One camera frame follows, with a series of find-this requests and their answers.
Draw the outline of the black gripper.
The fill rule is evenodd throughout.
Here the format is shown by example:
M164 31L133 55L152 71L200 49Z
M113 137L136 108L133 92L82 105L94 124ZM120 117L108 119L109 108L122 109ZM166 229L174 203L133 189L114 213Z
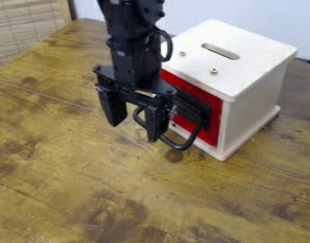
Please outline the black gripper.
M157 51L110 52L112 64L97 65L97 93L101 108L110 126L126 118L126 104L145 110L145 128L149 142L168 131L176 88L160 77L162 62L170 59Z

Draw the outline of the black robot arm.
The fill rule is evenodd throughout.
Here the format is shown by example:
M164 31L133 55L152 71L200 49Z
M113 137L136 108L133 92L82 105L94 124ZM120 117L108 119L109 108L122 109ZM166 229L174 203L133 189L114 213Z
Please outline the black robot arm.
M168 131L169 110L176 88L160 77L162 63L170 58L161 53L161 39L168 33L156 27L165 16L164 0L97 0L106 23L106 45L110 66L93 68L101 107L110 125L126 118L126 105L145 114L140 125L148 140L156 141Z

